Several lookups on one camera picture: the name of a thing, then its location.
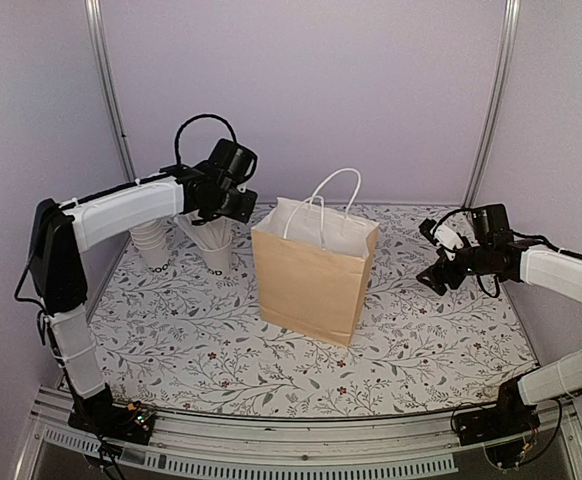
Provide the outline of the brown paper bag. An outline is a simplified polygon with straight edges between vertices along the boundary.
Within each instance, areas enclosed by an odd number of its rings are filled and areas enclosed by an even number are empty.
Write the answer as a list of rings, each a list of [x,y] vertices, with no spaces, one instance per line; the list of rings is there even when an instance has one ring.
[[[344,210],[325,205],[321,189],[342,173],[356,185]],[[350,212],[361,187],[354,168],[325,178],[304,200],[280,197],[251,229],[264,321],[348,347],[364,305],[379,223]]]

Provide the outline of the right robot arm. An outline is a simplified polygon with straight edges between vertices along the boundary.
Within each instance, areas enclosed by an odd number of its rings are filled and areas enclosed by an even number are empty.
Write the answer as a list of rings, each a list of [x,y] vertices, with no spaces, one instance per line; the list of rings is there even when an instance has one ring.
[[[448,226],[451,213],[424,220],[420,233],[436,248],[437,258],[417,279],[438,295],[458,289],[468,277],[508,286],[543,362],[499,388],[498,406],[487,422],[495,435],[508,436],[525,422],[526,408],[582,393],[582,254],[543,235],[515,231],[502,204],[456,212],[468,218],[473,235]]]

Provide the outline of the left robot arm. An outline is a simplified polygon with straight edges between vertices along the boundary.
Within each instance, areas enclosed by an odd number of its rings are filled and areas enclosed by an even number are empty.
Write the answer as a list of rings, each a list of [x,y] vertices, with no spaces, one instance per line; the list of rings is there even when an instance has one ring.
[[[119,426],[119,412],[98,367],[87,326],[88,285],[81,255],[101,242],[149,222],[193,213],[194,226],[221,218],[245,223],[257,194],[247,182],[258,156],[235,134],[220,139],[210,156],[187,166],[177,156],[156,174],[82,199],[41,201],[35,210],[27,261],[39,309],[42,338],[51,343],[73,396],[84,401],[82,419],[99,434]]]

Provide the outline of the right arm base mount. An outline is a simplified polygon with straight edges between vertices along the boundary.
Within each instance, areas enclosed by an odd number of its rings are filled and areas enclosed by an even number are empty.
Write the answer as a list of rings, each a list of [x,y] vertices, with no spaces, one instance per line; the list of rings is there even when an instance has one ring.
[[[453,413],[451,429],[462,446],[484,443],[517,435],[517,439],[486,449],[487,459],[496,467],[510,469],[522,465],[535,442],[540,420],[536,406],[522,401],[518,378],[503,383],[494,406]]]

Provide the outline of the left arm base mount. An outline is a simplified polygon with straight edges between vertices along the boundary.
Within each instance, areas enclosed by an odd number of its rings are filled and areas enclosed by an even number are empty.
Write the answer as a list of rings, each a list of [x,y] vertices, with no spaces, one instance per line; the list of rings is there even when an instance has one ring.
[[[116,404],[108,385],[89,398],[72,394],[73,408],[69,417],[70,427],[92,433],[105,447],[102,451],[120,455],[108,440],[147,446],[153,434],[156,411],[141,401]]]

